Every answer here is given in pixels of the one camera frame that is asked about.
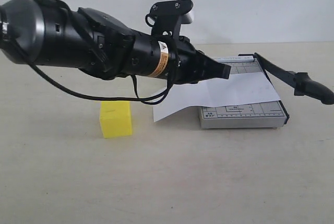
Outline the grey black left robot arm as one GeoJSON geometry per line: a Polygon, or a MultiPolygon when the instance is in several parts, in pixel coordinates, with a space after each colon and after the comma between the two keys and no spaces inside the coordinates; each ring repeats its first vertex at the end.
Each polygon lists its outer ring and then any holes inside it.
{"type": "Polygon", "coordinates": [[[16,64],[68,67],[95,78],[170,78],[174,84],[228,79],[231,68],[180,35],[192,22],[191,0],[153,4],[149,34],[93,8],[73,11],[60,0],[9,0],[1,5],[1,51],[16,64]]]}

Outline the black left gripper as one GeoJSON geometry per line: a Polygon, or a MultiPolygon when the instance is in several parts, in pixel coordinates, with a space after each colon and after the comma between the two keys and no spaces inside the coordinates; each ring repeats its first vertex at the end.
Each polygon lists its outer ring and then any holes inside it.
{"type": "Polygon", "coordinates": [[[172,50],[172,64],[168,67],[167,84],[196,84],[203,80],[229,79],[231,66],[215,61],[190,43],[190,39],[167,36],[166,42],[172,50]]]}

